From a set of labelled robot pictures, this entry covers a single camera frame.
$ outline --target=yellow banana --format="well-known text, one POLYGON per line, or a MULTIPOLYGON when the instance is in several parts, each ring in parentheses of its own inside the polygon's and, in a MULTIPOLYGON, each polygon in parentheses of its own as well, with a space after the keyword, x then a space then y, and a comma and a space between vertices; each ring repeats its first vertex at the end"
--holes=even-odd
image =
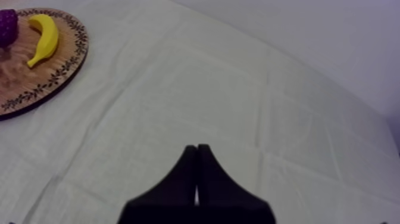
POLYGON ((28 61, 28 66, 32 68, 38 61, 53 55, 58 44, 58 29, 53 19, 44 14, 30 17, 28 23, 42 32, 39 43, 37 43, 36 54, 28 61))

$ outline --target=grape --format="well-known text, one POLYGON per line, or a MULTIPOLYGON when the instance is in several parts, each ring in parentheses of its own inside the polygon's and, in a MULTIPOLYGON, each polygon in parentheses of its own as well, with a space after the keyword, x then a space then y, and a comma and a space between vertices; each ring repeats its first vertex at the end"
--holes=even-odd
POLYGON ((14 43, 18 36, 18 15, 15 10, 0 10, 0 48, 14 43))

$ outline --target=round wooden tray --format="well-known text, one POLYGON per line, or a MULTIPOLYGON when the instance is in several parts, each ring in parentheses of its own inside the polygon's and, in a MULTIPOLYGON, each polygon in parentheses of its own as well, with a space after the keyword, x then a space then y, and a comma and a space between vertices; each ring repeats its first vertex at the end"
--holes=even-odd
POLYGON ((18 39, 7 49, 0 48, 0 120, 32 110, 49 100, 75 76, 88 53, 88 34, 74 16, 50 8, 18 10, 18 39), (28 19, 47 14, 59 30, 54 55, 37 63, 33 58, 40 33, 32 29, 28 19))

